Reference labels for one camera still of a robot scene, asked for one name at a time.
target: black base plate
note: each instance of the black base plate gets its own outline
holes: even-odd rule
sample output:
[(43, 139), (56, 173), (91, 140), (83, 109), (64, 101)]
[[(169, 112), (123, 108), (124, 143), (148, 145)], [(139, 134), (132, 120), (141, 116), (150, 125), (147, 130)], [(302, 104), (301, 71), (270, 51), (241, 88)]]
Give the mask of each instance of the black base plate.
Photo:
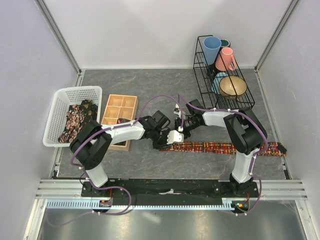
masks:
[[(110, 197), (109, 190), (96, 190), (87, 181), (83, 183), (82, 197)], [(221, 205), (222, 198), (251, 198), (259, 195), (252, 182), (242, 192), (234, 193), (229, 181), (207, 179), (120, 179), (110, 178), (103, 187), (120, 186), (132, 196), (133, 206), (187, 206)], [(175, 194), (159, 194), (173, 190)], [(123, 190), (112, 189), (113, 205), (127, 205), (129, 197)]]

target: bowl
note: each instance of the bowl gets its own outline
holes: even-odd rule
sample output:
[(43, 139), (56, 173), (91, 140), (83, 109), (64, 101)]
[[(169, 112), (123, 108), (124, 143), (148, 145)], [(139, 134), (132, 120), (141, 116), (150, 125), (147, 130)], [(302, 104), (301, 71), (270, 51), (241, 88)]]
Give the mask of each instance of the bowl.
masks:
[(228, 99), (242, 97), (247, 91), (248, 86), (242, 78), (238, 76), (226, 76), (221, 79), (219, 90), (222, 96)]

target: cup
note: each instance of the cup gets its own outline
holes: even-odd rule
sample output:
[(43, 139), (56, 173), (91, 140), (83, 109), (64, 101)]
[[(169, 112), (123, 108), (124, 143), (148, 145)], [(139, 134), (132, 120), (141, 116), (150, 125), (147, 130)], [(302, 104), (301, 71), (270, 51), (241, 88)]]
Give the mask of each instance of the cup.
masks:
[(216, 59), (215, 67), (220, 71), (227, 71), (229, 69), (234, 71), (236, 69), (237, 63), (233, 54), (233, 50), (230, 47), (224, 47), (221, 49), (220, 54)]
[(203, 62), (209, 66), (213, 64), (217, 58), (221, 47), (221, 40), (216, 36), (208, 36), (203, 41)]
[(212, 92), (214, 92), (215, 94), (220, 94), (219, 84), (220, 84), (221, 79), (223, 79), (226, 76), (227, 76), (227, 74), (223, 71), (221, 71), (217, 75), (215, 75), (215, 78), (213, 80), (213, 84), (211, 87)]
[(230, 48), (231, 43), (227, 39), (221, 39), (221, 48)]

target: striped fabric strip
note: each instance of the striped fabric strip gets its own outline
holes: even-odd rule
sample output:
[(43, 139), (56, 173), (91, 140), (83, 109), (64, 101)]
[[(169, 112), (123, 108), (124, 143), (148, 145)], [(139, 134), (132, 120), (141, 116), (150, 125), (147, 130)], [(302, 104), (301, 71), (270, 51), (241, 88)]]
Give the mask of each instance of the striped fabric strip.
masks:
[[(162, 152), (190, 152), (190, 153), (214, 153), (235, 155), (237, 150), (232, 143), (219, 142), (191, 142), (174, 143), (167, 149), (161, 149)], [(269, 142), (266, 151), (259, 153), (258, 156), (286, 156), (287, 150), (280, 142)]]

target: pink cup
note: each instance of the pink cup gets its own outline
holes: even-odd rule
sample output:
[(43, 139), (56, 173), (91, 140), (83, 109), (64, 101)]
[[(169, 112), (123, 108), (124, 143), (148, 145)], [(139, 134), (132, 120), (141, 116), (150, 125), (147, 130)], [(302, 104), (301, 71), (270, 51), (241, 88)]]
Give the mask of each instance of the pink cup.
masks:
[(220, 71), (227, 71), (228, 69), (234, 71), (236, 69), (236, 60), (233, 50), (230, 47), (224, 47), (221, 49), (216, 59), (215, 67)]

